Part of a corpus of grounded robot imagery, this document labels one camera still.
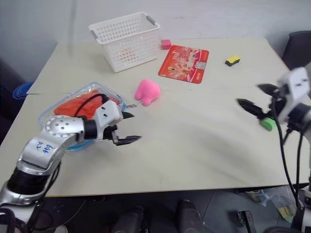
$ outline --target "orange cloth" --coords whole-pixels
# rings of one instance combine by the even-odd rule
[[[79,97],[76,97],[72,100],[69,100],[65,103],[59,105],[55,110],[54,113],[56,115],[67,115],[70,117],[74,117],[75,113],[77,112],[78,108],[90,97],[98,94],[98,90],[94,90],[91,93],[83,94]],[[109,97],[110,100],[114,101],[116,104],[119,104],[119,100],[115,98]],[[88,120],[92,119],[94,113],[98,107],[102,105],[102,97],[98,96],[92,100],[90,100],[84,107],[78,112],[77,116],[86,116]]]

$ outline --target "black chair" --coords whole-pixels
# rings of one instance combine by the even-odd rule
[[[311,62],[311,31],[300,31],[289,34],[282,60],[288,69],[304,67]]]

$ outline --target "pink block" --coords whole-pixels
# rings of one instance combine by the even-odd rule
[[[170,40],[161,40],[161,46],[163,50],[169,50],[172,44]]]
[[[140,82],[135,99],[141,100],[142,105],[148,106],[153,100],[158,98],[160,95],[160,87],[158,84],[152,82],[149,79],[144,79]]]

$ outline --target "blue object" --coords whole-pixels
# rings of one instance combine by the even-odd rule
[[[24,100],[27,97],[27,91],[34,82],[24,83],[18,86],[13,92],[13,98],[17,100]]]

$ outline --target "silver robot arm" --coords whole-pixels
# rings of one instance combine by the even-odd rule
[[[133,117],[123,113],[115,102],[100,106],[93,120],[64,115],[52,116],[38,136],[24,147],[11,178],[0,191],[0,207],[11,209],[27,223],[39,201],[46,195],[58,173],[66,148],[88,139],[112,140],[114,144],[132,143],[140,136],[119,139],[115,130],[122,119]]]

